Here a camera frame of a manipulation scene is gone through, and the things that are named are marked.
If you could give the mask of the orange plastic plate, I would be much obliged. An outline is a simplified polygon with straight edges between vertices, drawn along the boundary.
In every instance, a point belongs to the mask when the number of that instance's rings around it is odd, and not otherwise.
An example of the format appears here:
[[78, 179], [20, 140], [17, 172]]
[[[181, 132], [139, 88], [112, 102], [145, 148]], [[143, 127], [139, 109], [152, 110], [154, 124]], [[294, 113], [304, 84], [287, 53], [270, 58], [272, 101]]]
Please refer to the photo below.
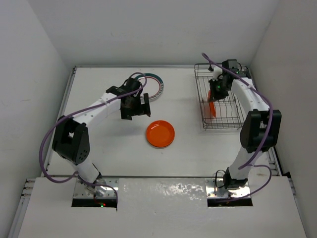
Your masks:
[[165, 120], [156, 120], [147, 127], [146, 139], [154, 147], [169, 146], [175, 139], [175, 129]]
[[208, 92], [208, 104], [209, 104], [211, 116], [213, 118], [215, 118], [216, 117], [216, 109], [214, 106], [214, 102], [211, 101], [211, 90]]

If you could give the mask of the plain white plate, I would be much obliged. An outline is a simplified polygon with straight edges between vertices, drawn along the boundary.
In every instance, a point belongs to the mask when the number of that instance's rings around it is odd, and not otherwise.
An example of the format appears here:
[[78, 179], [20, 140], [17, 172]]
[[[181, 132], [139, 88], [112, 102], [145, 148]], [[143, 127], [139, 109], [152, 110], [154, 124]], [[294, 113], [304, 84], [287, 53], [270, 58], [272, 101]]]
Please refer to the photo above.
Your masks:
[[143, 95], [145, 93], [148, 93], [149, 102], [153, 102], [163, 94], [164, 82], [158, 75], [153, 73], [145, 73], [145, 76], [147, 77], [147, 84], [141, 93], [141, 102], [144, 102]]

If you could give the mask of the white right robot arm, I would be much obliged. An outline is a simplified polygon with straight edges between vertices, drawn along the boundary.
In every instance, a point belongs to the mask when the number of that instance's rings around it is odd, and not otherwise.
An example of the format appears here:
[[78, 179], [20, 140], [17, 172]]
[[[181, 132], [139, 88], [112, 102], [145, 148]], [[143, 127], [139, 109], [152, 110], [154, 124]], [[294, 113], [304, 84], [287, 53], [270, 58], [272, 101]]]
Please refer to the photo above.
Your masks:
[[209, 102], [225, 99], [232, 92], [246, 114], [240, 131], [241, 148], [223, 176], [223, 187], [236, 189], [247, 183], [256, 160], [277, 144], [282, 114], [255, 88], [249, 73], [238, 69], [237, 60], [211, 63], [209, 71]]

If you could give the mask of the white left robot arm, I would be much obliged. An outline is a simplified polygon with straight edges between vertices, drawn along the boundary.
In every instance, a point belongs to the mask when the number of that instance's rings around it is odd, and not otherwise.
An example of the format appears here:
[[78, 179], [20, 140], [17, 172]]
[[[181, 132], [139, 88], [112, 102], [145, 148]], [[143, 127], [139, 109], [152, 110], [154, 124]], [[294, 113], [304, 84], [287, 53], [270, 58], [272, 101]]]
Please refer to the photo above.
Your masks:
[[89, 131], [119, 111], [121, 119], [151, 115], [149, 96], [143, 93], [146, 83], [130, 76], [117, 87], [111, 86], [89, 107], [62, 116], [56, 123], [52, 149], [72, 164], [77, 175], [88, 186], [94, 187], [101, 172], [89, 160]]

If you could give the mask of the white front cover panel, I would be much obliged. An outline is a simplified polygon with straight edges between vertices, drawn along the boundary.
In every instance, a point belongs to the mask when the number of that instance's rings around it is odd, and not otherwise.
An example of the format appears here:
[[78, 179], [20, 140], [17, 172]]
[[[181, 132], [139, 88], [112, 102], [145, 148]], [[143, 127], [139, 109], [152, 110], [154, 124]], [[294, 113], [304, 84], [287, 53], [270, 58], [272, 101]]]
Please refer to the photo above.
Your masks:
[[200, 178], [122, 178], [118, 208], [72, 207], [75, 181], [35, 181], [21, 238], [303, 238], [287, 178], [252, 206], [209, 207]]

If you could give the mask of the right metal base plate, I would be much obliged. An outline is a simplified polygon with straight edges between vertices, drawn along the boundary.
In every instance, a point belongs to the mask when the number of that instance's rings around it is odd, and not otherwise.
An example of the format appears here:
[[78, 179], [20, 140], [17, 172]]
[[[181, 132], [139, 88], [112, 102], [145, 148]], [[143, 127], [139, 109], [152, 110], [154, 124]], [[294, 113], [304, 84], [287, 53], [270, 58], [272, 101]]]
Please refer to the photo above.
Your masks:
[[244, 186], [237, 188], [224, 188], [223, 179], [215, 177], [205, 178], [206, 185], [206, 194], [207, 199], [216, 200], [216, 199], [237, 199], [237, 198], [251, 198], [251, 191], [249, 183], [247, 182]]

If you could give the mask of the metal base plate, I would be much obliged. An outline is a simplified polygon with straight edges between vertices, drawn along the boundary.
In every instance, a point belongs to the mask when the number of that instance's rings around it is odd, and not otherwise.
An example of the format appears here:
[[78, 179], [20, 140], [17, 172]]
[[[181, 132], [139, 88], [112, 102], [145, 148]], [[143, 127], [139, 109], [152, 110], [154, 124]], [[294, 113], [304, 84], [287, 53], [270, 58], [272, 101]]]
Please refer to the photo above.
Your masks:
[[116, 199], [114, 190], [118, 191], [119, 181], [116, 178], [100, 178], [97, 184], [102, 186], [90, 186], [77, 179], [73, 198], [75, 199], [92, 199], [92, 198], [112, 198]]
[[249, 183], [247, 182], [244, 186], [237, 188], [224, 188], [223, 179], [215, 177], [205, 178], [206, 185], [206, 194], [207, 199], [216, 200], [216, 199], [237, 199], [237, 198], [251, 198], [251, 191]]

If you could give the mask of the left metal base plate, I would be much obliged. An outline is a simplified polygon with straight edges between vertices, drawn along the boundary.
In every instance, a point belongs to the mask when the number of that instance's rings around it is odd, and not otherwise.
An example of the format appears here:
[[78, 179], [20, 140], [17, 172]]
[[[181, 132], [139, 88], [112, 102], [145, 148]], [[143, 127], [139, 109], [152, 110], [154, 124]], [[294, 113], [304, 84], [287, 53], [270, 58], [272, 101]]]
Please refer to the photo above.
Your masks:
[[118, 191], [119, 181], [116, 178], [100, 178], [97, 184], [102, 186], [90, 186], [77, 179], [73, 198], [75, 199], [92, 199], [92, 198], [112, 198], [116, 199], [114, 190]]

